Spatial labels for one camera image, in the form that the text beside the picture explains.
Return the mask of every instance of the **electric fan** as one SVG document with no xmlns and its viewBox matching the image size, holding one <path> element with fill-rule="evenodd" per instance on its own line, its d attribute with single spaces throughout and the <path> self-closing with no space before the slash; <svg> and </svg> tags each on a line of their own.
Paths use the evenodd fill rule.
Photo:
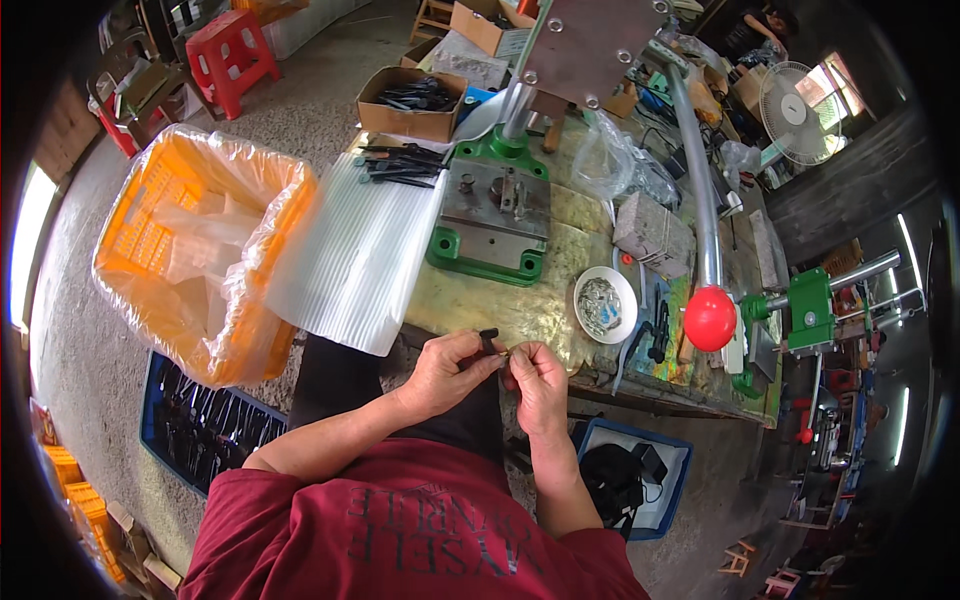
<svg viewBox="0 0 960 600">
<path fill-rule="evenodd" d="M 775 64 L 760 84 L 763 127 L 777 150 L 798 164 L 820 164 L 842 147 L 841 109 L 825 79 L 789 60 Z"/>
</svg>

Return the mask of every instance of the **blue crate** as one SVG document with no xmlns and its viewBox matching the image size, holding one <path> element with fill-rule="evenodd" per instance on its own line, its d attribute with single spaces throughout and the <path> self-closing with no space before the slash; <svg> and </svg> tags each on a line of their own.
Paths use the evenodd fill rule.
<svg viewBox="0 0 960 600">
<path fill-rule="evenodd" d="M 684 442 L 683 440 L 668 438 L 653 431 L 637 429 L 636 427 L 624 425 L 623 423 L 618 423 L 613 420 L 591 419 L 587 423 L 578 422 L 573 429 L 573 435 L 571 437 L 573 438 L 573 444 L 577 447 L 578 463 L 583 460 L 584 454 L 587 452 L 587 443 L 595 427 L 610 429 L 611 431 L 617 431 L 650 442 L 657 442 L 658 444 L 687 449 L 686 457 L 681 461 L 680 476 L 677 478 L 677 483 L 673 488 L 673 494 L 670 496 L 670 502 L 667 504 L 666 512 L 660 520 L 660 527 L 657 529 L 635 527 L 630 533 L 630 541 L 659 540 L 666 535 L 667 530 L 670 529 L 670 525 L 673 524 L 673 517 L 677 514 L 677 506 L 680 505 L 680 496 L 683 494 L 684 484 L 686 484 L 686 474 L 690 468 L 690 458 L 693 456 L 693 444 Z"/>
<path fill-rule="evenodd" d="M 140 411 L 140 443 L 150 452 L 162 465 L 177 476 L 183 485 L 206 498 L 208 487 L 203 482 L 198 481 L 189 472 L 174 463 L 173 458 L 167 454 L 166 442 L 155 438 L 154 436 L 154 406 L 163 400 L 163 392 L 160 390 L 159 374 L 160 368 L 164 363 L 173 364 L 173 362 L 157 352 L 150 353 L 150 365 L 147 367 L 147 375 L 143 381 L 143 408 Z M 284 423 L 287 417 L 277 409 L 267 406 L 256 398 L 244 394 L 236 388 L 227 388 L 235 397 L 247 402 L 254 408 L 267 413 L 276 420 Z"/>
</svg>

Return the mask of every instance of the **red t-shirt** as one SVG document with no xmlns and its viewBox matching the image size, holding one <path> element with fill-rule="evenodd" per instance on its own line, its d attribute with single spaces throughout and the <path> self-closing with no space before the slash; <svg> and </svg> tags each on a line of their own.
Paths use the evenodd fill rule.
<svg viewBox="0 0 960 600">
<path fill-rule="evenodd" d="M 390 439 L 304 486 L 239 468 L 210 486 L 180 598 L 641 598 L 609 529 L 553 540 L 503 468 Z"/>
</svg>

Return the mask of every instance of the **black pants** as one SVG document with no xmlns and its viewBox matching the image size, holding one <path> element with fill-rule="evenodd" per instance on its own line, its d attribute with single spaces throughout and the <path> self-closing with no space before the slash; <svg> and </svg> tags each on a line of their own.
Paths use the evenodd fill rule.
<svg viewBox="0 0 960 600">
<path fill-rule="evenodd" d="M 333 417 L 383 396 L 382 358 L 310 335 L 303 348 L 300 377 L 287 418 L 294 429 Z M 503 421 L 496 373 L 442 415 L 395 432 L 395 438 L 421 438 L 462 448 L 503 464 Z"/>
</svg>

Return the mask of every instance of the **white bowl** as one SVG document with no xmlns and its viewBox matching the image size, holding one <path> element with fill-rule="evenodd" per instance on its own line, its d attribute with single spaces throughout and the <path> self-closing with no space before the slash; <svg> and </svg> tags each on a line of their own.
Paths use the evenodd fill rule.
<svg viewBox="0 0 960 600">
<path fill-rule="evenodd" d="M 620 325 L 602 336 L 596 336 L 584 327 L 584 316 L 580 312 L 580 303 L 577 301 L 577 299 L 580 298 L 580 290 L 583 289 L 584 284 L 597 277 L 606 279 L 620 297 Z M 577 313 L 577 321 L 580 322 L 580 327 L 584 327 L 587 335 L 601 344 L 619 344 L 623 342 L 634 331 L 634 325 L 636 325 L 636 294 L 634 293 L 634 288 L 630 286 L 630 282 L 627 281 L 626 277 L 610 267 L 590 267 L 580 275 L 580 278 L 577 279 L 576 287 L 573 288 L 573 309 Z"/>
</svg>

